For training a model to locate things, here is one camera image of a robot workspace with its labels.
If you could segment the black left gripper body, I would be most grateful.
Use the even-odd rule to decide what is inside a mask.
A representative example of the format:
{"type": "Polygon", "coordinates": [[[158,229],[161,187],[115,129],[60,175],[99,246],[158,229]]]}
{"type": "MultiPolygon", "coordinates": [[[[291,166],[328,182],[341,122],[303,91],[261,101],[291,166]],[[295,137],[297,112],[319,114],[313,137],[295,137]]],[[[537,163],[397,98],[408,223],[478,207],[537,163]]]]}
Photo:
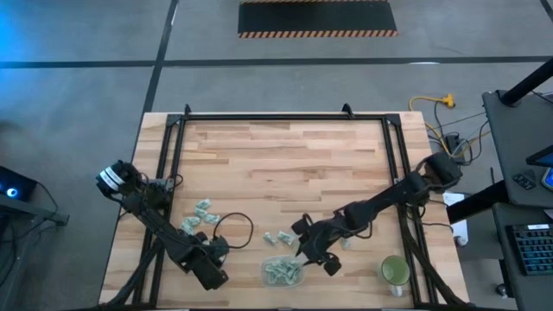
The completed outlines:
{"type": "Polygon", "coordinates": [[[223,264],[230,251],[229,244],[223,236],[215,235],[209,239],[204,232],[195,234],[196,239],[200,243],[200,248],[216,263],[223,264]]]}

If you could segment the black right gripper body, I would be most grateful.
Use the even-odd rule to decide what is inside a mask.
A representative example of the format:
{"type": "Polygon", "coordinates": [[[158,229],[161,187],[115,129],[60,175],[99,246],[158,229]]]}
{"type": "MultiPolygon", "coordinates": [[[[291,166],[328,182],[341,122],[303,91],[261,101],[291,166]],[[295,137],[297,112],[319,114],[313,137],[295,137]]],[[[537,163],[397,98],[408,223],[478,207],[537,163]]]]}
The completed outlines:
{"type": "Polygon", "coordinates": [[[297,220],[291,229],[295,235],[306,241],[304,246],[304,263],[308,259],[323,258],[321,265],[329,276],[334,276],[340,269],[341,263],[337,255],[328,249],[341,238],[342,230],[336,219],[326,219],[310,222],[311,218],[297,220]]]}

